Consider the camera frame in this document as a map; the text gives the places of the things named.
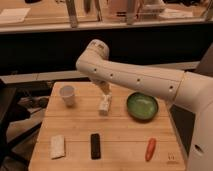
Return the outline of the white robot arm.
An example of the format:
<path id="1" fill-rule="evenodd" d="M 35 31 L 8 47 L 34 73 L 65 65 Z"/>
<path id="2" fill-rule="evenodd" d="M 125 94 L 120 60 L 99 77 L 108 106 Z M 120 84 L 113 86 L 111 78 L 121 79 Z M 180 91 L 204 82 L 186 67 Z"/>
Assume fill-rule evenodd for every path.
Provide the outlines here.
<path id="1" fill-rule="evenodd" d="M 76 61 L 79 72 L 99 85 L 111 82 L 173 102 L 195 114 L 186 171 L 213 171 L 213 78 L 183 70 L 108 60 L 109 47 L 92 40 Z"/>

